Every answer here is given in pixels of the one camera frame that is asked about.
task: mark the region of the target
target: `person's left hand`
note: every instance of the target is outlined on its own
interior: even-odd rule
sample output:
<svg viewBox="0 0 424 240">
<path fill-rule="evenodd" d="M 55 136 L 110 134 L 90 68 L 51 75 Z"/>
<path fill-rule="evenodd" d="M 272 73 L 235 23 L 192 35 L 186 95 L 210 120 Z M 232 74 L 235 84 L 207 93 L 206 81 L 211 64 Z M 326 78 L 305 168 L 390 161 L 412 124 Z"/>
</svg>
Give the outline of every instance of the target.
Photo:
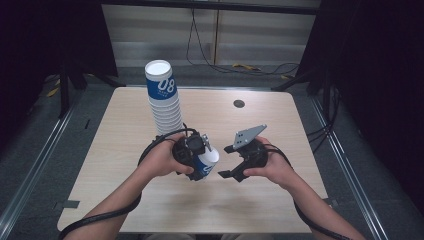
<svg viewBox="0 0 424 240">
<path fill-rule="evenodd" d="M 193 168 L 177 162 L 172 156 L 174 143 L 182 137 L 184 137 L 182 133 L 168 137 L 169 140 L 160 143 L 147 154 L 138 168 L 143 168 L 151 178 L 165 176 L 175 171 L 183 174 L 192 173 Z"/>
</svg>

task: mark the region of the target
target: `blue label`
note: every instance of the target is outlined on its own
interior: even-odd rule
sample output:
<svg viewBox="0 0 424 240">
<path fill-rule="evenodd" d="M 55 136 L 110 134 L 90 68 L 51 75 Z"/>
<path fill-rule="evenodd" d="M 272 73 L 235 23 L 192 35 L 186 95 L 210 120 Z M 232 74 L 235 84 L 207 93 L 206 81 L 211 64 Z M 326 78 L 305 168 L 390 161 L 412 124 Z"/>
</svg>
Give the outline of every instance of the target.
<svg viewBox="0 0 424 240">
<path fill-rule="evenodd" d="M 171 98 L 177 92 L 174 76 L 160 82 L 147 79 L 147 91 L 149 96 L 156 100 L 165 100 Z"/>
<path fill-rule="evenodd" d="M 196 165 L 197 170 L 204 176 L 206 177 L 212 170 L 212 168 L 214 167 L 214 165 L 212 166 L 208 166 L 205 165 L 204 163 L 202 163 L 202 161 L 200 161 L 198 156 L 194 156 L 194 165 Z"/>
</svg>

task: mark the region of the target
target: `metal frame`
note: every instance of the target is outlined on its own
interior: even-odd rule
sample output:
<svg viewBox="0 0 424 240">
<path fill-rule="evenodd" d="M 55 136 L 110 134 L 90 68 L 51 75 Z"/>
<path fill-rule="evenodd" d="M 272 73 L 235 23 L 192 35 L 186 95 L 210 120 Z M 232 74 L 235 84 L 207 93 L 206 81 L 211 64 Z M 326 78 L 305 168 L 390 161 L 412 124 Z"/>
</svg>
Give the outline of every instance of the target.
<svg viewBox="0 0 424 240">
<path fill-rule="evenodd" d="M 0 240 L 6 240 L 12 231 L 19 215 L 21 214 L 31 195 L 31 192 L 40 179 L 43 169 L 47 165 L 50 155 L 53 153 L 57 143 L 60 140 L 60 137 L 62 136 L 62 133 L 65 131 L 65 128 L 68 125 L 68 122 L 71 119 L 74 109 L 78 105 L 82 94 L 83 91 L 81 90 L 75 93 L 76 96 L 74 103 L 71 105 L 70 109 L 65 112 L 64 116 L 56 123 L 52 133 L 47 139 L 47 142 L 44 144 L 43 149 L 29 170 L 27 176 L 2 213 L 0 217 Z"/>
<path fill-rule="evenodd" d="M 65 2 L 80 2 L 73 0 L 62 0 Z M 292 7 L 264 4 L 245 4 L 245 3 L 224 3 L 213 1 L 170 1 L 170 0 L 86 0 L 81 3 L 101 3 L 108 5 L 124 6 L 146 6 L 146 7 L 166 7 L 166 8 L 193 8 L 209 10 L 228 10 L 241 12 L 265 12 L 265 13 L 286 13 L 301 15 L 317 15 L 318 13 L 334 14 L 340 13 L 339 10 Z"/>
<path fill-rule="evenodd" d="M 323 127 L 328 126 L 327 121 L 325 120 L 323 114 L 323 108 L 321 103 L 318 101 L 317 97 L 312 97 L 312 104 L 314 106 L 315 112 L 318 115 L 319 121 Z M 359 208 L 361 209 L 362 214 L 364 215 L 365 221 L 368 224 L 368 227 L 371 230 L 371 233 L 374 236 L 374 239 L 378 240 L 387 240 L 389 239 L 386 232 L 384 231 L 383 225 L 381 224 L 380 218 L 377 215 L 377 212 L 374 210 L 374 207 L 371 205 L 370 200 L 368 199 L 367 194 L 362 188 L 361 183 L 359 182 L 358 177 L 356 176 L 355 171 L 350 165 L 349 159 L 346 156 L 345 151 L 340 144 L 336 133 L 331 131 L 328 135 L 328 141 L 331 145 L 331 148 L 336 155 L 336 158 L 340 164 L 340 168 L 343 171 L 343 174 L 346 177 L 346 180 L 349 184 L 350 189 L 352 190 L 353 196 L 355 197 L 356 202 L 358 203 Z"/>
</svg>

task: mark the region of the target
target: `hand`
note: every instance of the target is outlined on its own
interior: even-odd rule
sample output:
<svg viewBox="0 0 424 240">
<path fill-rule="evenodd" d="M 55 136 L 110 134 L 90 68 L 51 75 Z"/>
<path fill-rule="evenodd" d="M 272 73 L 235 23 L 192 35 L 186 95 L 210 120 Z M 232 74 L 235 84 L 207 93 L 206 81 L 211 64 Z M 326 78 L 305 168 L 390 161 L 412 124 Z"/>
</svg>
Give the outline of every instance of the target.
<svg viewBox="0 0 424 240">
<path fill-rule="evenodd" d="M 271 144 L 266 138 L 256 137 L 262 144 Z M 265 146 L 267 149 L 273 149 L 272 146 Z M 268 153 L 268 162 L 263 168 L 249 168 L 244 170 L 245 176 L 262 176 L 268 178 L 271 182 L 287 189 L 291 180 L 297 176 L 293 168 L 278 153 Z"/>
<path fill-rule="evenodd" d="M 147 154 L 138 168 L 143 168 L 151 178 L 165 176 L 175 171 L 184 174 L 192 173 L 193 168 L 177 162 L 172 156 L 174 143 L 182 137 L 184 134 L 174 134 L 168 137 L 168 140 L 160 143 Z"/>
</svg>

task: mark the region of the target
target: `white paper cup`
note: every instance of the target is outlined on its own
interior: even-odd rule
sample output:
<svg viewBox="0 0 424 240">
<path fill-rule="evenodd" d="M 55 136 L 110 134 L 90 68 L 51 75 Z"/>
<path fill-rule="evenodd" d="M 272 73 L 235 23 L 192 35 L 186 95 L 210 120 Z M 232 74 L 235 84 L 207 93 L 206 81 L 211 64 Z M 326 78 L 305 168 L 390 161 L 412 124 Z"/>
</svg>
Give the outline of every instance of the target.
<svg viewBox="0 0 424 240">
<path fill-rule="evenodd" d="M 182 129 L 182 128 L 183 128 L 182 122 L 173 126 L 173 127 L 171 127 L 171 126 L 162 127 L 162 126 L 156 125 L 156 130 L 157 130 L 159 135 L 170 133 L 172 131 L 176 131 L 176 130 L 179 130 L 179 129 Z"/>
<path fill-rule="evenodd" d="M 164 114 L 169 114 L 169 113 L 173 113 L 173 112 L 180 112 L 180 105 L 175 105 L 173 107 L 168 107 L 168 108 L 155 108 L 155 107 L 151 107 L 152 112 L 153 113 L 157 113 L 160 115 L 164 115 Z"/>
<path fill-rule="evenodd" d="M 176 116 L 172 118 L 156 118 L 156 124 L 160 124 L 161 126 L 174 125 L 178 122 L 182 122 L 181 116 Z"/>
<path fill-rule="evenodd" d="M 212 151 L 205 149 L 202 155 L 194 156 L 193 162 L 198 171 L 206 177 L 219 160 L 219 152 L 211 146 Z"/>
<path fill-rule="evenodd" d="M 149 97 L 149 103 L 150 103 L 150 106 L 152 107 L 152 108 L 155 108 L 155 109 L 158 109 L 158 110 L 161 110 L 161 109 L 166 109 L 166 108 L 172 108 L 172 107 L 175 107 L 175 106 L 179 106 L 180 105 L 180 100 L 179 100 L 179 98 L 178 98 L 178 93 L 176 93 L 175 95 L 174 95 L 174 97 L 172 97 L 172 101 L 173 102 L 171 102 L 171 100 L 167 100 L 167 101 L 161 101 L 160 103 L 162 104 L 162 105 L 157 105 L 157 104 L 155 104 L 156 102 L 155 102 L 155 100 L 154 99 L 152 99 L 151 97 Z"/>
<path fill-rule="evenodd" d="M 166 112 L 166 113 L 157 113 L 157 112 L 153 112 L 153 116 L 155 117 L 155 119 L 175 119 L 177 117 L 181 117 L 181 113 L 179 111 L 179 109 L 176 109 L 175 111 L 171 111 L 171 112 Z"/>
<path fill-rule="evenodd" d="M 173 105 L 165 106 L 165 107 L 156 107 L 154 105 L 150 105 L 150 108 L 155 112 L 167 112 L 180 108 L 180 103 L 177 101 Z"/>
<path fill-rule="evenodd" d="M 181 115 L 179 108 L 175 108 L 175 109 L 169 110 L 169 111 L 161 111 L 161 112 L 152 110 L 152 113 L 156 117 L 168 117 L 168 116 L 175 115 L 175 114 Z"/>
<path fill-rule="evenodd" d="M 145 67 L 149 101 L 155 106 L 169 106 L 178 99 L 171 64 L 164 60 L 149 62 Z"/>
</svg>

